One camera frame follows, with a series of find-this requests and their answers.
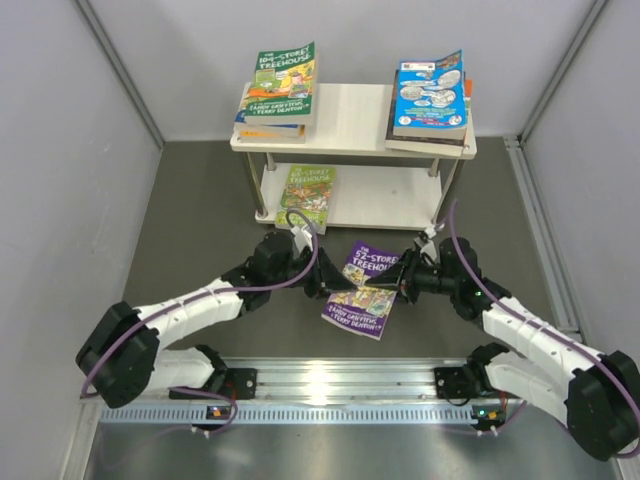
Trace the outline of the purple cartoon book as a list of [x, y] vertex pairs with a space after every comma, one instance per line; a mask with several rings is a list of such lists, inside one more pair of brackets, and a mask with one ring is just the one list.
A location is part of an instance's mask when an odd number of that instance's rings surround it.
[[357, 286], [355, 291], [331, 294], [321, 318], [349, 333], [379, 341], [384, 333], [396, 298], [396, 292], [366, 286], [400, 259], [397, 253], [356, 241], [342, 269], [343, 275]]

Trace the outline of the lime green cartoon book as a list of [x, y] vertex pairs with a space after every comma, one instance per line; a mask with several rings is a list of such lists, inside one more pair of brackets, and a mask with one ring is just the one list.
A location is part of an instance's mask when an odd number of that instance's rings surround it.
[[314, 225], [316, 232], [326, 232], [336, 168], [332, 166], [297, 165], [290, 167], [275, 217], [275, 227], [288, 229], [305, 226], [293, 215], [287, 219], [289, 209], [300, 210]]

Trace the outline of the dark tale of cities book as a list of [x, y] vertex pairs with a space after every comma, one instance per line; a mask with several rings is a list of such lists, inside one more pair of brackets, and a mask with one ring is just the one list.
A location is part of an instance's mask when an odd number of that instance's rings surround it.
[[456, 152], [458, 152], [463, 150], [463, 148], [466, 146], [468, 126], [467, 126], [465, 139], [460, 143], [456, 143], [454, 141], [442, 140], [442, 139], [429, 139], [429, 138], [421, 139], [416, 137], [395, 135], [392, 132], [392, 123], [393, 123], [392, 114], [394, 111], [394, 107], [395, 107], [395, 83], [391, 93], [391, 101], [390, 101], [389, 114], [388, 114], [388, 120], [387, 120], [387, 126], [386, 126], [385, 145], [387, 147], [423, 151], [426, 149], [426, 146], [428, 144], [434, 144], [434, 145], [444, 145], [446, 147], [452, 147]]

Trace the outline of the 130-storey treehouse book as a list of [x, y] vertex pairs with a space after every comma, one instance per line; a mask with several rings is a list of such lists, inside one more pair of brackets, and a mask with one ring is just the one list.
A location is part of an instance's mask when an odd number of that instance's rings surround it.
[[245, 144], [304, 144], [305, 128], [287, 129], [285, 132], [247, 131], [235, 129], [234, 134], [239, 142]]

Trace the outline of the blue 91-storey treehouse book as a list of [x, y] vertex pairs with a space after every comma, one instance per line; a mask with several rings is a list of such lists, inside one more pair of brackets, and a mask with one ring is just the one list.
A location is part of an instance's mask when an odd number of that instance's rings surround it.
[[275, 134], [283, 137], [297, 137], [304, 134], [304, 127], [295, 124], [282, 125], [248, 125], [245, 119], [245, 111], [248, 105], [250, 83], [246, 82], [243, 88], [242, 98], [238, 107], [238, 112], [234, 119], [234, 128], [238, 131]]

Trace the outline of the light blue storey treehouse book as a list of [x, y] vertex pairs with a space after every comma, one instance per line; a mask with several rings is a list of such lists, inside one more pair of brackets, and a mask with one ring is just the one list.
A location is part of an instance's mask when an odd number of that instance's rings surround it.
[[460, 143], [468, 126], [465, 97], [461, 49], [440, 59], [402, 60], [395, 81], [392, 132]]

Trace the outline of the green 104-storey treehouse book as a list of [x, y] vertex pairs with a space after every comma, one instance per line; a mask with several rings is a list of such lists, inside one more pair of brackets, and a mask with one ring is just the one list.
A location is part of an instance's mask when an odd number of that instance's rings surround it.
[[312, 41], [286, 50], [260, 51], [246, 94], [248, 125], [304, 125], [315, 122], [317, 72]]

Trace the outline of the orange 78-storey treehouse book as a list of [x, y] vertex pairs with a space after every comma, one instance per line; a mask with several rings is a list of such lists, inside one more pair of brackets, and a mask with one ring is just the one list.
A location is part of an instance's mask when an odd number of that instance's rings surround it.
[[473, 91], [473, 80], [470, 78], [466, 78], [464, 80], [464, 101], [467, 108], [469, 108], [471, 104], [472, 91]]

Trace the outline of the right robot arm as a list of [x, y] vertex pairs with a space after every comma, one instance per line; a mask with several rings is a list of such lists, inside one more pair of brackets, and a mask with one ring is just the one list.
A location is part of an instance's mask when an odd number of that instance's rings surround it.
[[606, 354], [557, 330], [481, 273], [477, 253], [462, 237], [443, 240], [439, 260], [406, 250], [367, 285], [395, 291], [413, 304], [422, 293], [449, 298], [465, 321], [494, 338], [464, 366], [478, 396], [512, 394], [559, 422], [592, 458], [639, 452], [639, 369], [620, 350]]

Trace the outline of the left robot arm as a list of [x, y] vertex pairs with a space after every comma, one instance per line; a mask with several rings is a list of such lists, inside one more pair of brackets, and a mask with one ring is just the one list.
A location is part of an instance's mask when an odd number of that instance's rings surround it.
[[315, 236], [298, 230], [268, 233], [243, 263], [199, 289], [152, 305], [111, 305], [75, 358], [85, 376], [82, 396], [97, 395], [113, 409], [175, 388], [217, 396], [226, 384], [218, 354], [207, 346], [175, 350], [173, 344], [261, 308], [273, 291], [284, 288], [327, 298], [356, 287]]

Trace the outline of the white two-tier wooden shelf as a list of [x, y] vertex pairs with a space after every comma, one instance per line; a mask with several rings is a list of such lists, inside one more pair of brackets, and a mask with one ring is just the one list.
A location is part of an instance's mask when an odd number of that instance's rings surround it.
[[321, 83], [318, 90], [316, 122], [304, 142], [231, 137], [232, 150], [243, 154], [248, 168], [256, 221], [274, 223], [292, 163], [335, 167], [331, 227], [421, 230], [439, 221], [465, 161], [477, 154], [474, 130], [467, 131], [457, 154], [442, 145], [425, 153], [388, 150], [392, 86]]

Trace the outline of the aluminium mounting rail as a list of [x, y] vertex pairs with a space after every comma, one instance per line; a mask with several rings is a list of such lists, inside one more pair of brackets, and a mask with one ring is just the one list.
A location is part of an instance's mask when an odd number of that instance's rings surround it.
[[[254, 399], [282, 399], [286, 402], [302, 402], [310, 405], [345, 403], [358, 399], [398, 401], [415, 397], [437, 398], [434, 369], [465, 364], [436, 365], [426, 361], [420, 361], [415, 365], [405, 362], [391, 365], [356, 361], [338, 363], [274, 361], [263, 366], [252, 364], [248, 367], [229, 367], [224, 363], [226, 370], [228, 368], [257, 370]], [[177, 401], [208, 400], [227, 403], [237, 401], [215, 393], [175, 388], [144, 394], [132, 402], [140, 398], [160, 396]]]

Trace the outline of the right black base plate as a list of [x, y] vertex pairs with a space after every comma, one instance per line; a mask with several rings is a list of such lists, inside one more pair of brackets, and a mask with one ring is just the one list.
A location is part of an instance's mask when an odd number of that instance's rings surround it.
[[438, 399], [464, 403], [477, 399], [497, 399], [504, 392], [508, 400], [523, 402], [520, 397], [493, 385], [481, 367], [467, 364], [437, 367], [434, 369], [434, 378]]

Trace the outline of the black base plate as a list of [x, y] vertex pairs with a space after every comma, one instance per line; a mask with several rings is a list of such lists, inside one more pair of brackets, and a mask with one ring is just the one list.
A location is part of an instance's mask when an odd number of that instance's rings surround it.
[[202, 387], [191, 387], [191, 390], [215, 393], [232, 400], [251, 400], [255, 398], [256, 387], [256, 369], [228, 368], [215, 372]]
[[438, 399], [464, 403], [477, 399], [497, 399], [504, 392], [508, 400], [523, 402], [520, 397], [493, 385], [481, 367], [467, 364], [437, 367], [434, 369], [434, 378]]

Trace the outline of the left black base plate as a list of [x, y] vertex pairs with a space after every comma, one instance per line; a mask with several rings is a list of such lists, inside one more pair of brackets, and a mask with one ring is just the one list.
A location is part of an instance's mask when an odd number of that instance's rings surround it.
[[215, 372], [202, 387], [191, 387], [191, 390], [215, 393], [232, 400], [251, 400], [255, 398], [256, 387], [256, 369], [228, 368]]

